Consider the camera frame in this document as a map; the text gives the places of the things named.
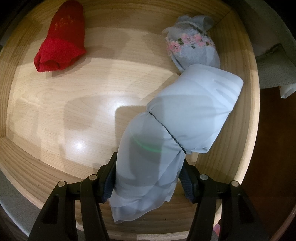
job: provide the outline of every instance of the red sock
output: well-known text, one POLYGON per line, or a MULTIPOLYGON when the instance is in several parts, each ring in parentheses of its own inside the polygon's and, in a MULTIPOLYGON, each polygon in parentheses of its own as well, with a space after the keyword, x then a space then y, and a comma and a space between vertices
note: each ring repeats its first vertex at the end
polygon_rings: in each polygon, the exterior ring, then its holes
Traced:
POLYGON ((53 16, 48 34, 34 58, 38 72, 65 69, 86 53, 82 5, 69 0, 53 16))

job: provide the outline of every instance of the wooden tray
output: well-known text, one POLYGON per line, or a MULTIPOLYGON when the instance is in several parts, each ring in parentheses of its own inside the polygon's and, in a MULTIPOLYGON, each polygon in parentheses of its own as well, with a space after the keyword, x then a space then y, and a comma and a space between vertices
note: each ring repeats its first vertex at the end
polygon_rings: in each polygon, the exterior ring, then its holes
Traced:
MULTIPOLYGON (((81 181, 117 151, 129 121, 179 75, 161 31, 183 15, 209 15, 221 68, 244 87, 207 154, 188 157, 216 181, 242 182, 259 118, 255 57, 238 15, 220 0, 80 0, 87 54, 73 66, 38 73, 33 59, 63 3, 47 0, 18 25, 0 55, 0 169, 32 203, 43 203, 59 180, 81 181)), ((218 208, 215 223, 221 217, 218 208)), ((188 234, 195 205, 178 184, 170 202, 133 222, 114 224, 101 205, 111 238, 176 240, 188 234)), ((81 226, 77 203, 77 224, 81 226)))

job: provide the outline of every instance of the silver screw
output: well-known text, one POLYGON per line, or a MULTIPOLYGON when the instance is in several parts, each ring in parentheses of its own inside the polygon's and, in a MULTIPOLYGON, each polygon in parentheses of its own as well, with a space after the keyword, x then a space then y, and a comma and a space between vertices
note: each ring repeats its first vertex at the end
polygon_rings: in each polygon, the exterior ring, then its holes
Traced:
POLYGON ((231 185, 233 185, 234 187, 238 187, 239 186, 239 183, 237 181, 232 181, 231 182, 231 185))
POLYGON ((96 180, 97 178, 98 178, 98 176, 95 174, 89 176, 89 180, 91 180, 91 181, 96 180))
POLYGON ((65 186, 65 184, 66 183, 64 181, 59 181, 57 186, 61 188, 61 187, 65 186))
POLYGON ((205 180, 208 179, 208 177, 207 177, 206 174, 201 174, 201 175, 200 175, 200 179, 205 181, 205 180))

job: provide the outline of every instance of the red fabric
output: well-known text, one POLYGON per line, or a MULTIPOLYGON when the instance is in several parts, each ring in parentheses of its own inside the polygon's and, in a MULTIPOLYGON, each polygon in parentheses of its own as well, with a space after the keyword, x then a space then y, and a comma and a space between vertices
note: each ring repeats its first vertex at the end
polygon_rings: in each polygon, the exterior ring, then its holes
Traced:
POLYGON ((48 34, 34 58, 38 72, 65 69, 86 53, 82 5, 64 2, 53 16, 48 34))

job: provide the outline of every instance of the black string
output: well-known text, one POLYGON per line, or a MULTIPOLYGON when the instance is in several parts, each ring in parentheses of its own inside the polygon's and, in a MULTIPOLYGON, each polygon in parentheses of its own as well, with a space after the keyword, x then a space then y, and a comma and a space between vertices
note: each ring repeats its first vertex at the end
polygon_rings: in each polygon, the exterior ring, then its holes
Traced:
POLYGON ((168 131, 168 129, 151 112, 148 111, 148 113, 150 115, 152 115, 167 130, 167 132, 171 135, 173 140, 181 147, 181 149, 184 151, 184 153, 186 155, 187 153, 186 153, 185 149, 180 145, 180 143, 176 140, 176 138, 168 131))

